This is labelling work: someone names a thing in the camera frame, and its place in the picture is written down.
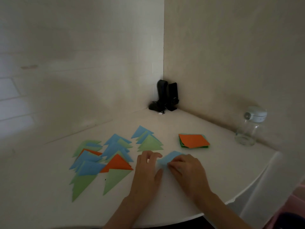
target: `tabletop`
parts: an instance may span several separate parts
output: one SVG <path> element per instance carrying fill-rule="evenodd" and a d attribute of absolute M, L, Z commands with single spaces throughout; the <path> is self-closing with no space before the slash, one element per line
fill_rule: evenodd
<path fill-rule="evenodd" d="M 210 187 L 229 203 L 245 191 L 266 168 L 275 153 L 261 144 L 245 147 L 235 142 L 234 133 L 182 110 L 158 114 L 144 109 L 111 122 L 73 134 L 0 161 L 0 228 L 63 228 L 103 226 L 128 195 L 134 171 L 103 196 L 107 173 L 97 178 L 72 202 L 74 172 L 72 155 L 86 139 L 104 144 L 114 133 L 132 141 L 128 153 L 136 166 L 138 146 L 132 134 L 141 125 L 154 132 L 164 146 L 163 156 L 176 150 L 198 158 Z M 209 148 L 181 148 L 179 133 L 204 134 Z M 134 227 L 155 227 L 179 223 L 202 213 L 184 195 L 167 168 L 154 201 Z"/>

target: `wall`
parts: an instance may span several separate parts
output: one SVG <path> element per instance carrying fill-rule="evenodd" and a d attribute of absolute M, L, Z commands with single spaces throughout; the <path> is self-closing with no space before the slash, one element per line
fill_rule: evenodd
<path fill-rule="evenodd" d="M 0 14 L 0 155 L 157 98 L 164 0 L 0 0 Z"/>
<path fill-rule="evenodd" d="M 260 141 L 282 154 L 242 213 L 255 228 L 305 173 L 304 5 L 165 0 L 164 79 L 177 82 L 178 107 L 233 131 L 248 106 L 268 110 Z"/>

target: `orange paper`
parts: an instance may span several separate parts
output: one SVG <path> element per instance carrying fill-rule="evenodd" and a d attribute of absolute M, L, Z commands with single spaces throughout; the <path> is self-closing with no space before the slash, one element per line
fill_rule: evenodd
<path fill-rule="evenodd" d="M 109 169 L 133 170 L 132 167 L 119 154 L 115 155 L 100 173 L 107 173 L 109 172 Z"/>
<path fill-rule="evenodd" d="M 93 150 L 90 150 L 90 149 L 83 149 L 83 150 L 81 151 L 81 153 L 78 155 L 78 157 L 83 153 L 84 150 L 86 150 L 86 151 L 88 151 L 88 152 L 90 152 L 90 153 L 92 153 L 92 154 L 98 155 L 98 156 L 103 154 L 103 153 L 96 152 L 96 151 L 93 151 Z"/>
<path fill-rule="evenodd" d="M 179 134 L 179 137 L 181 139 L 181 142 L 190 149 L 210 145 L 210 143 L 200 134 L 194 134 L 194 135 Z"/>

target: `person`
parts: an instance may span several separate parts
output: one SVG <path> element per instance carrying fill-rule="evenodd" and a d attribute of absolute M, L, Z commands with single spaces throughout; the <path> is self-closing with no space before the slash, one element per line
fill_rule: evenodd
<path fill-rule="evenodd" d="M 157 158 L 161 157 L 160 153 L 152 151 L 144 151 L 138 156 L 130 193 L 104 229 L 132 227 L 158 191 L 163 170 L 159 169 L 155 174 L 155 164 Z M 211 191 L 205 170 L 198 159 L 190 154 L 179 155 L 168 163 L 168 168 L 189 199 L 218 229 L 251 229 Z"/>

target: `bottle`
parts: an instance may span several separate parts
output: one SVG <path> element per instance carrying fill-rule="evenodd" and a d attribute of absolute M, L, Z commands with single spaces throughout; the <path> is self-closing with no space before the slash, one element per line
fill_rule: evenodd
<path fill-rule="evenodd" d="M 256 106 L 248 107 L 244 114 L 244 123 L 236 131 L 235 141 L 245 146 L 253 146 L 266 116 L 267 110 Z"/>

